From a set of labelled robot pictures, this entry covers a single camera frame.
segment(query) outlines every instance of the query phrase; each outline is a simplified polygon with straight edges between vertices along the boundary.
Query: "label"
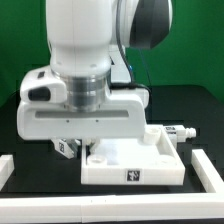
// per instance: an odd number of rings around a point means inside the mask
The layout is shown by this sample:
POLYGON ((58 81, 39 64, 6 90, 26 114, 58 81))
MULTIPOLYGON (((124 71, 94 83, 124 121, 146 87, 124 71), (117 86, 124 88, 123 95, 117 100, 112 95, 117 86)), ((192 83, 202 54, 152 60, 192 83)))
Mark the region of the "label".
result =
POLYGON ((128 170, 127 172, 127 181, 128 182, 139 182, 141 176, 140 170, 128 170))
POLYGON ((176 131, 176 128, 175 127, 166 127, 166 130, 167 131, 176 131))
POLYGON ((60 152, 65 153, 65 145, 61 142, 59 142, 59 150, 60 152))

